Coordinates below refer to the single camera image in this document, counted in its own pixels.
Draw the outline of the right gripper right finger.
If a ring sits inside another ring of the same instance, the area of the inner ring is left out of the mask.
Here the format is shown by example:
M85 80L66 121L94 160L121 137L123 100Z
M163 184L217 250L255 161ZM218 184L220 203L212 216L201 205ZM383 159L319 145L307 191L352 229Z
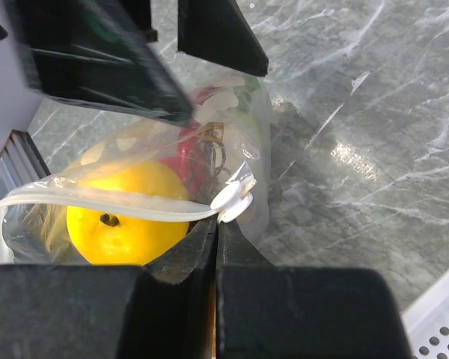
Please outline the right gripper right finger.
M220 224L219 358L410 358L394 296L371 269L275 266Z

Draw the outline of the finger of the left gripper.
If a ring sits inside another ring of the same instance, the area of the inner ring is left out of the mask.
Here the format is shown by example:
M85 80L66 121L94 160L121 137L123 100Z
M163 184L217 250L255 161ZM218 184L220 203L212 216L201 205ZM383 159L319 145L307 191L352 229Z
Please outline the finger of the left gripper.
M179 0L177 49L253 76L269 59L234 0Z
M150 48L149 1L4 1L25 83L58 102L185 126L193 106Z

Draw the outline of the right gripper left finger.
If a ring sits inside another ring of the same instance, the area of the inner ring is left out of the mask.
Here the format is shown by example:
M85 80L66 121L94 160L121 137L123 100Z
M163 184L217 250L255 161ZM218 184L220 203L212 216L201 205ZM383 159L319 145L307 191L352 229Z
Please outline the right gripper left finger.
M145 266L0 266L0 358L210 358L216 231Z

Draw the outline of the clear dotted zip bag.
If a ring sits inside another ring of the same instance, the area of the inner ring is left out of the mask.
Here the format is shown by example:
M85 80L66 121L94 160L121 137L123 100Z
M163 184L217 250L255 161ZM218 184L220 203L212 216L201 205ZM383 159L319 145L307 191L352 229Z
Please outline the clear dotted zip bag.
M200 124L224 124L226 168L207 202L189 198L161 159L188 128L141 118L97 142L61 172L0 201L0 265L143 266L217 217L257 240L269 223L272 104L259 78L229 72L192 92Z

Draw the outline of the red apple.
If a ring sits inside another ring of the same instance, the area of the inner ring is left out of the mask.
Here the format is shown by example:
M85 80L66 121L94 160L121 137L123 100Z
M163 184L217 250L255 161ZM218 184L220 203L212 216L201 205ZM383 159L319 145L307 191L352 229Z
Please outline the red apple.
M160 160L171 168L193 194L205 184L216 180L225 170L226 153L223 144L224 124L207 125L193 120L179 133L177 154Z

